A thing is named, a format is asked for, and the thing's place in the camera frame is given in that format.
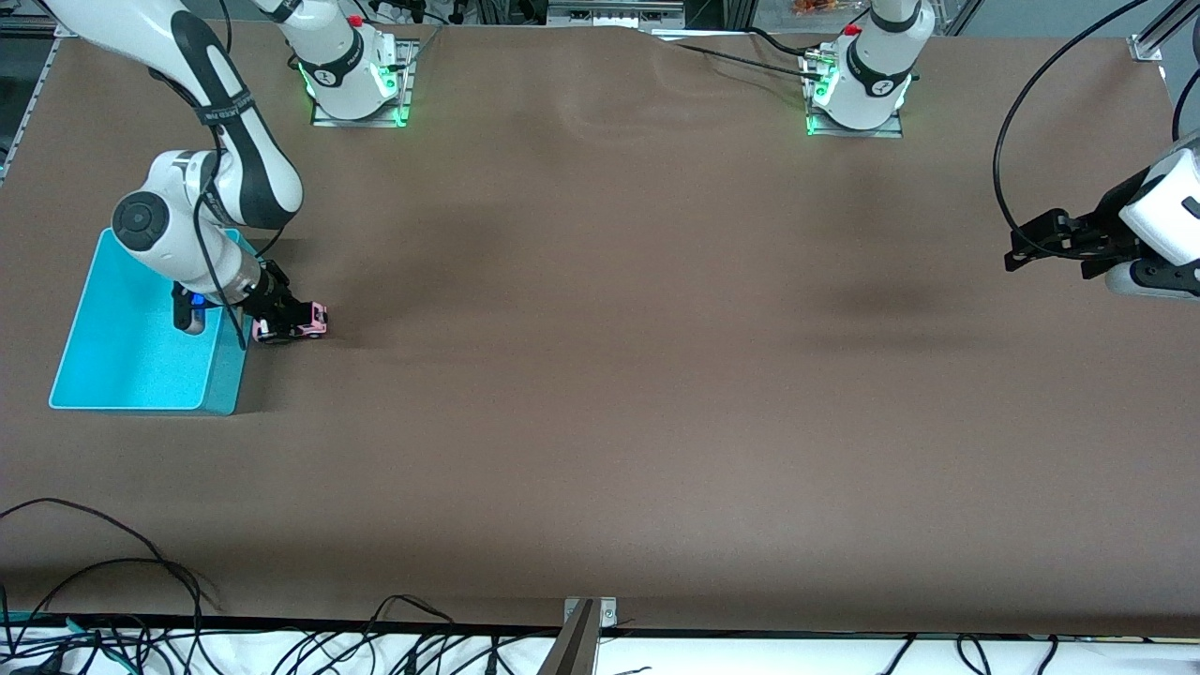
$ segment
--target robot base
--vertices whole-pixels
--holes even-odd
[[[408,126],[408,112],[413,104],[413,86],[416,84],[416,62],[413,58],[420,50],[419,40],[396,38],[396,54],[391,62],[401,67],[384,77],[396,78],[396,97],[384,103],[374,114],[356,120],[343,120],[326,113],[316,101],[312,106],[313,126],[338,126],[352,129],[396,129]]]
[[[804,56],[797,58],[802,72],[812,72],[826,77],[829,72],[828,53],[809,52]],[[835,123],[829,113],[818,108],[814,102],[817,89],[824,86],[823,79],[804,80],[804,107],[808,110],[809,136],[845,136],[852,138],[902,138],[904,129],[900,126],[900,113],[894,112],[888,121],[881,126],[868,130],[847,129]]]

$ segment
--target black joint cap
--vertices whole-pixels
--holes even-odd
[[[113,232],[132,251],[149,251],[167,231],[170,210],[154,192],[134,192],[116,204]]]

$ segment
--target cyan container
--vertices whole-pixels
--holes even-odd
[[[227,231],[250,250],[236,229]],[[246,352],[221,307],[204,331],[172,322],[173,283],[133,259],[112,228],[100,234],[71,335],[50,390],[50,407],[115,414],[230,414]],[[250,322],[241,319],[250,341]]]

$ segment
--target velcro strap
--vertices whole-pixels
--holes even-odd
[[[252,107],[254,107],[254,95],[248,89],[242,89],[241,94],[235,96],[228,106],[197,106],[192,109],[196,110],[196,117],[200,119],[200,124],[204,126],[217,126],[245,113]]]

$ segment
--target brown table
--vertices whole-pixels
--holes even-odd
[[[1001,264],[991,147],[1056,42],[932,41],[887,142],[808,137],[787,77],[620,29],[445,30],[409,129],[318,130],[276,29],[236,36],[307,191],[277,258],[332,334],[254,347],[230,418],[47,407],[113,204],[208,144],[67,42],[0,189],[4,502],[103,508],[240,615],[413,592],[553,623],[596,593],[635,626],[1200,629],[1200,309]],[[1168,144],[1158,70],[1076,52],[1013,127],[1019,217]],[[136,551],[44,509],[0,527],[0,578],[28,605]],[[186,611],[160,577],[56,607]]]

